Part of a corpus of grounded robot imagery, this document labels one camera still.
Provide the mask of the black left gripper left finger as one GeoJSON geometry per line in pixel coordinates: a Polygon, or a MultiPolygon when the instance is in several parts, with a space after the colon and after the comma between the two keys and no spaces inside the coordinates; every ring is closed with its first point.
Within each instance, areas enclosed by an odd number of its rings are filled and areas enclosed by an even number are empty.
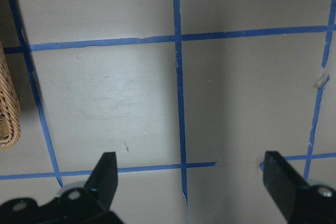
{"type": "Polygon", "coordinates": [[[110,209],[118,187],[117,156],[115,152],[105,152],[100,157],[84,189],[107,210],[110,209]]]}

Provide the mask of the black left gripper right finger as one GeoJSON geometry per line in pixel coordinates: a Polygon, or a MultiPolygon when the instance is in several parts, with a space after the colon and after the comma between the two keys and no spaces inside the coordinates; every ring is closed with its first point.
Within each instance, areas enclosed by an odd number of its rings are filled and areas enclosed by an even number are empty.
{"type": "Polygon", "coordinates": [[[315,220],[312,187],[277,151],[266,151],[263,183],[285,220],[315,220]]]}

